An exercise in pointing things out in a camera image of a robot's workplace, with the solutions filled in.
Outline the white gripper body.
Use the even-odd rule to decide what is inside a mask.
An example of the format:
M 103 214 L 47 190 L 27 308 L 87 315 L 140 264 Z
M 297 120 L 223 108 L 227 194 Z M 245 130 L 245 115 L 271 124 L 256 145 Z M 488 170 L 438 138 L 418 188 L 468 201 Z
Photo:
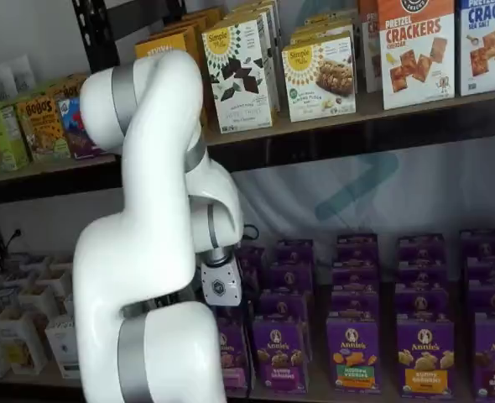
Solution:
M 208 305 L 240 305 L 242 278 L 235 256 L 219 264 L 201 264 L 201 285 Z

